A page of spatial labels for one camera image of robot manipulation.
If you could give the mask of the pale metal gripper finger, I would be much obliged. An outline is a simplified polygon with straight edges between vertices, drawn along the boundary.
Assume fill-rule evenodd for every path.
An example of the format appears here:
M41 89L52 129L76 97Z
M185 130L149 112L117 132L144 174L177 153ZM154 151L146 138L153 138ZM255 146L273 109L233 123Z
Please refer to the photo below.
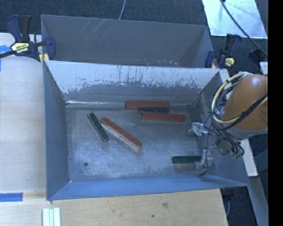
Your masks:
M188 135L192 136L205 136L209 134L209 130L205 127L203 123L200 122L192 122L191 127L188 129Z
M203 169L203 170L209 170L212 163L213 163L214 157L211 155L209 149L203 149L200 159L195 162L196 168Z

